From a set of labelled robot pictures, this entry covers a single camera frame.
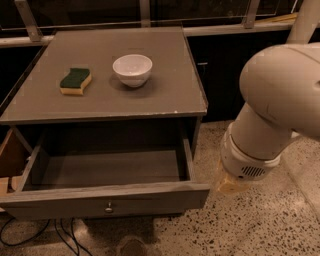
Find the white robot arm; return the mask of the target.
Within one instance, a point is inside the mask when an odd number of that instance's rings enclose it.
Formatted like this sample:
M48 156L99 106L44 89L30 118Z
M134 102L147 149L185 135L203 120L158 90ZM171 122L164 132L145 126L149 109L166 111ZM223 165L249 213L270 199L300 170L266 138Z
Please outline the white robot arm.
M244 105L220 144L217 190L239 193L279 165L298 138L320 138L320 44L268 47L249 59L239 87Z

